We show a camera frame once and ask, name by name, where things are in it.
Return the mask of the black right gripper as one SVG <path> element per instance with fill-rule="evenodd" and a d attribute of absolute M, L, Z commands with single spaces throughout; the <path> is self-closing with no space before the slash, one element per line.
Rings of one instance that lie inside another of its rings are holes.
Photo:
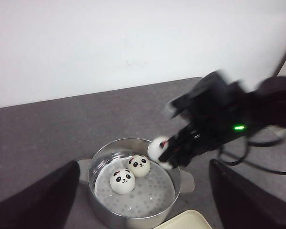
<path fill-rule="evenodd" d="M 171 117 L 180 116 L 188 125 L 170 137 L 160 162 L 187 166 L 193 157 L 255 132 L 245 110 L 248 93 L 234 82 L 228 84 L 219 71 L 201 79 L 189 92 L 171 100 Z"/>

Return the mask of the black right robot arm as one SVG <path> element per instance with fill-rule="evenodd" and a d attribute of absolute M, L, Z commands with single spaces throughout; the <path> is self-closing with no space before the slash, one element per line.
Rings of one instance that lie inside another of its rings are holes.
<path fill-rule="evenodd" d="M 225 144 L 267 126 L 286 128 L 286 76 L 266 78 L 247 92 L 238 81 L 227 83 L 215 71 L 169 105 L 172 116 L 185 118 L 188 125 L 162 143 L 159 160 L 187 166 L 194 157 L 222 151 Z"/>

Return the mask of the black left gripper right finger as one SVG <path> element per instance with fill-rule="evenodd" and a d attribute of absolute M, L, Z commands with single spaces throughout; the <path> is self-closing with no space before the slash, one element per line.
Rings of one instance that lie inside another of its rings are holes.
<path fill-rule="evenodd" d="M 286 229 L 286 202 L 216 159 L 209 162 L 212 194 L 225 229 Z"/>

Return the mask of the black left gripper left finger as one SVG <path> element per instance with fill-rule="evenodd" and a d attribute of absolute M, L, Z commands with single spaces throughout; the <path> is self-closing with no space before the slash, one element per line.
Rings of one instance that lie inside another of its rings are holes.
<path fill-rule="evenodd" d="M 64 228 L 79 176 L 79 164 L 71 161 L 0 202 L 0 229 Z"/>

